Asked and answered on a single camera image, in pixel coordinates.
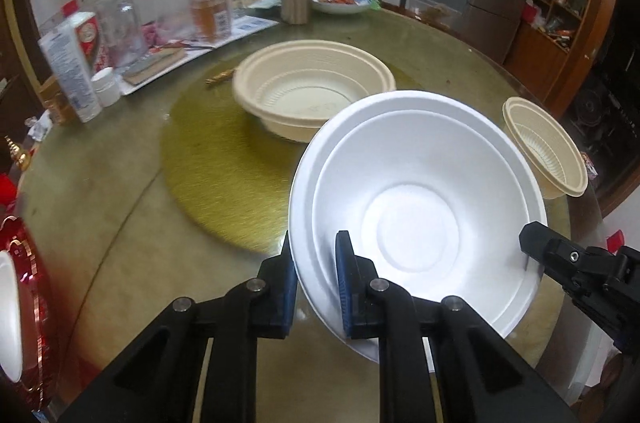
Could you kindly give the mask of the clear plastic container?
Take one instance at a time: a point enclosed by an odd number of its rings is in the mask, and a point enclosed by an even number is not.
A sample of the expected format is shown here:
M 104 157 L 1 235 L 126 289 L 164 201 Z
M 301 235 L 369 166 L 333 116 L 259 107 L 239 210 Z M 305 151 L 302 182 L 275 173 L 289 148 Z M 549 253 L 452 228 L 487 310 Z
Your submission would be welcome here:
M 432 0 L 408 0 L 407 8 L 423 22 L 439 24 L 446 29 L 457 30 L 462 23 L 462 13 Z

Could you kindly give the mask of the large white foam bowl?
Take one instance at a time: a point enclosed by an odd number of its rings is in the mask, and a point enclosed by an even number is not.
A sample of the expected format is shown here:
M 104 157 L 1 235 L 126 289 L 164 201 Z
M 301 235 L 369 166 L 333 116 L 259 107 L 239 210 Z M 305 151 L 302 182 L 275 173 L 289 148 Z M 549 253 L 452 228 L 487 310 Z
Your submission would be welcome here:
M 363 98 L 326 122 L 300 159 L 288 202 L 298 280 L 344 339 L 335 238 L 419 299 L 457 295 L 501 335 L 520 323 L 542 270 L 522 228 L 547 219 L 514 143 L 473 108 L 424 91 Z

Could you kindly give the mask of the small white foam bowl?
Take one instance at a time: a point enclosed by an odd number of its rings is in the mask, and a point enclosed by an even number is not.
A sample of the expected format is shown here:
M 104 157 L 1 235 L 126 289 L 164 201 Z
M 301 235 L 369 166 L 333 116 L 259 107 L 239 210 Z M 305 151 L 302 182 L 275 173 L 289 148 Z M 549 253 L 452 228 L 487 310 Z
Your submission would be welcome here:
M 0 362 L 12 383 L 21 380 L 23 346 L 21 305 L 13 259 L 8 251 L 0 252 Z

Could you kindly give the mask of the white tube carton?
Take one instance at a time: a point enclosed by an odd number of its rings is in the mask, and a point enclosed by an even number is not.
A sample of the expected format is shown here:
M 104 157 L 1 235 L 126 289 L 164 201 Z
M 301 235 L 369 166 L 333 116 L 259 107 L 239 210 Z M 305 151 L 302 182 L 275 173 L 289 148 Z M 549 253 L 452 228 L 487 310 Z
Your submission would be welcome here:
M 97 117 L 102 107 L 90 82 L 88 62 L 68 24 L 59 24 L 38 41 L 58 85 L 82 123 Z

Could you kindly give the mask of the wooden shelf cabinet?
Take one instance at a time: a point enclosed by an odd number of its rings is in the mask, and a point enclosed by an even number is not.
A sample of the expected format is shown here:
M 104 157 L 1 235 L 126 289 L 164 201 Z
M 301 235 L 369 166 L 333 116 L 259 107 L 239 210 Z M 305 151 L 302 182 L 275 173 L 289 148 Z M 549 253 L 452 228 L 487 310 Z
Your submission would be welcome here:
M 503 67 L 561 117 L 590 72 L 617 0 L 526 0 Z

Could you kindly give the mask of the large beige plastic bowl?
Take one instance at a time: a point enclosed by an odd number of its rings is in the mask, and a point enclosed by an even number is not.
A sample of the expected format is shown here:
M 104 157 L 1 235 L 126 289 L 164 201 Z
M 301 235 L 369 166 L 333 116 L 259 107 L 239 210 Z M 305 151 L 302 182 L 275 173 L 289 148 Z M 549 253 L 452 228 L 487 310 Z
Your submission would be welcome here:
M 360 48 L 298 40 L 252 53 L 235 69 L 235 101 L 272 134 L 308 143 L 354 102 L 396 88 L 392 71 Z

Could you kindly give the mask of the small white pill bottle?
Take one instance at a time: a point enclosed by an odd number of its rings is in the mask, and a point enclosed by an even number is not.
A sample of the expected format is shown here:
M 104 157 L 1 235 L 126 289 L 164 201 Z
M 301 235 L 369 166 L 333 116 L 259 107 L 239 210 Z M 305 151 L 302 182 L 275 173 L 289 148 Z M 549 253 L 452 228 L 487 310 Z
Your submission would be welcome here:
M 122 96 L 117 83 L 116 72 L 112 67 L 106 67 L 96 72 L 90 82 L 103 108 L 111 107 Z

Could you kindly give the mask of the gold wrapped stick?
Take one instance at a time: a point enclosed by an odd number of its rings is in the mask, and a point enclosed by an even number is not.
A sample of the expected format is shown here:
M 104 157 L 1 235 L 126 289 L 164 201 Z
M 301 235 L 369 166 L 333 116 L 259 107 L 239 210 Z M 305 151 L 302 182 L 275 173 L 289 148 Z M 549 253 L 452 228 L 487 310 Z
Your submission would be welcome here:
M 235 72 L 234 69 L 229 69 L 226 71 L 219 72 L 214 76 L 211 76 L 210 78 L 208 78 L 205 81 L 205 84 L 207 86 L 212 86 L 212 85 L 217 85 L 218 83 L 226 82 L 233 78 L 234 72 Z

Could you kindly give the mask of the small beige plastic bowl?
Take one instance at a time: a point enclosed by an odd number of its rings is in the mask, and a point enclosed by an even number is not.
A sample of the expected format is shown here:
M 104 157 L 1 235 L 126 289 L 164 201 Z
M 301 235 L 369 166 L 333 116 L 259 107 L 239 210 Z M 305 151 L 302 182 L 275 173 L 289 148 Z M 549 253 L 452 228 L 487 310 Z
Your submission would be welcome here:
M 588 186 L 585 161 L 554 117 L 522 97 L 503 102 L 503 131 L 527 160 L 546 200 L 581 197 Z

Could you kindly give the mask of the clear glass pitcher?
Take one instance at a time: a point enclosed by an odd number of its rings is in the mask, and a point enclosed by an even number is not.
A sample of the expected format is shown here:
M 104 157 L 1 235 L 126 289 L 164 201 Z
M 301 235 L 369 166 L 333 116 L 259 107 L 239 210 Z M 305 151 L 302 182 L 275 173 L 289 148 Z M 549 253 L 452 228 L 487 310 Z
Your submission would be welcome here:
M 96 14 L 114 68 L 129 67 L 148 51 L 134 0 L 98 1 Z

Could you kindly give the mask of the red scalloped plate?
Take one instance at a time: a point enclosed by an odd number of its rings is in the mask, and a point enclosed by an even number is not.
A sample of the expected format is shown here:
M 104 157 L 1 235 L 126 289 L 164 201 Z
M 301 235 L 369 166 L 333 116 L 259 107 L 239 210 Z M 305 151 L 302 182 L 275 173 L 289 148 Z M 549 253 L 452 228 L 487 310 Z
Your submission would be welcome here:
M 58 331 L 51 304 L 49 278 L 24 221 L 1 218 L 1 251 L 13 259 L 21 305 L 23 372 L 12 383 L 1 369 L 4 383 L 32 411 L 46 409 L 58 380 Z

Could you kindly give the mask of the blue white food plate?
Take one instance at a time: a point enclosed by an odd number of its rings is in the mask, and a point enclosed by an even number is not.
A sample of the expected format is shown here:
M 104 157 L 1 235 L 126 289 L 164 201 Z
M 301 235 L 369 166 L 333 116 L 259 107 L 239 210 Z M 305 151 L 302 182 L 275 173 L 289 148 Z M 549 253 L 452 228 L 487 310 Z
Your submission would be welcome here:
M 312 8 L 330 15 L 358 15 L 370 9 L 372 0 L 312 0 Z

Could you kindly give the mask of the red white liquor bottle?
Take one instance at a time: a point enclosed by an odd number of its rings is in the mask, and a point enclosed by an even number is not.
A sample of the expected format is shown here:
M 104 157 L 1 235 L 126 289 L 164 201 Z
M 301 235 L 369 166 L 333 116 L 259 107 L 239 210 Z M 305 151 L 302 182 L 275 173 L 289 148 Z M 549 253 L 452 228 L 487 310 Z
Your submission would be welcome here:
M 62 7 L 65 21 L 74 29 L 79 46 L 87 59 L 92 74 L 110 65 L 108 51 L 103 41 L 98 16 L 79 8 L 78 1 L 71 0 Z

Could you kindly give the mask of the small book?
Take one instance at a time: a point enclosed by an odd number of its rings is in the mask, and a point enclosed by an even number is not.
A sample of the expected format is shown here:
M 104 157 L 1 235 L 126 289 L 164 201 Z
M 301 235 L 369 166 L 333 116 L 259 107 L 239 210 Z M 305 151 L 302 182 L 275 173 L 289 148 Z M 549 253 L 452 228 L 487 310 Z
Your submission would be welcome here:
M 132 86 L 139 85 L 186 57 L 184 48 L 162 48 L 146 53 L 122 72 L 122 79 Z

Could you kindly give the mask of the gold glitter turntable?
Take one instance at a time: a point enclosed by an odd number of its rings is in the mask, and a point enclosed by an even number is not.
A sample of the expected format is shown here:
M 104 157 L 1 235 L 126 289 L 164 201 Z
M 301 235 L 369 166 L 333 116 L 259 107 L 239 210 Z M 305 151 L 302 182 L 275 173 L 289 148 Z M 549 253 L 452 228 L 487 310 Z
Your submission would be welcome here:
M 255 253 L 277 252 L 288 196 L 306 146 L 274 135 L 234 99 L 236 56 L 204 70 L 172 106 L 162 136 L 165 184 L 178 206 L 216 239 Z

